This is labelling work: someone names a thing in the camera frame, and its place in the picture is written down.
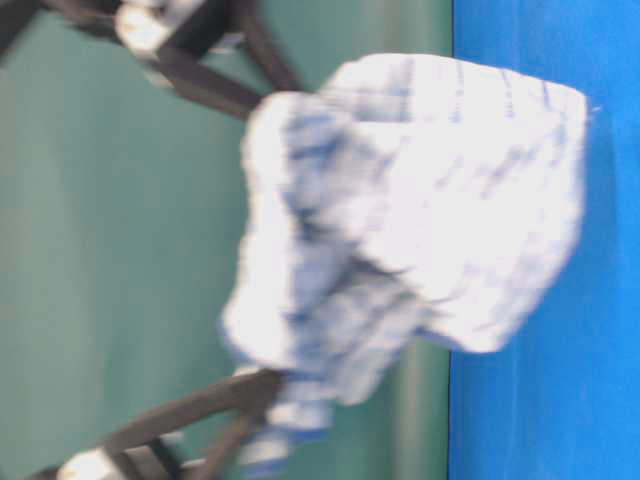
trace towel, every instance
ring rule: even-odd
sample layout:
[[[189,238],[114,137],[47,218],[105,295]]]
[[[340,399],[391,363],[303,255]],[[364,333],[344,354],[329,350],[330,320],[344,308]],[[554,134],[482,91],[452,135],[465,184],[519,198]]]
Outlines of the towel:
[[[572,88],[432,55],[367,56],[261,103],[221,322],[239,371],[287,375],[245,450],[254,475],[322,438],[413,338],[508,342],[579,239],[588,117]]]

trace green wall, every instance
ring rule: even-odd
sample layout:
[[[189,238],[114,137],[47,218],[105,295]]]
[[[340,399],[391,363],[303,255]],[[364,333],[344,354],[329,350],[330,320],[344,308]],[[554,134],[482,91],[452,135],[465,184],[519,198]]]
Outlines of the green wall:
[[[265,3],[310,87],[368,53],[451,53],[448,1]],[[246,203],[241,122],[154,88],[125,51],[52,16],[13,53],[0,70],[0,468],[18,478],[231,373],[215,322]],[[240,58],[214,63],[263,86]],[[447,390],[448,353],[413,346],[285,477],[444,479]],[[188,450],[219,423],[189,429]]]

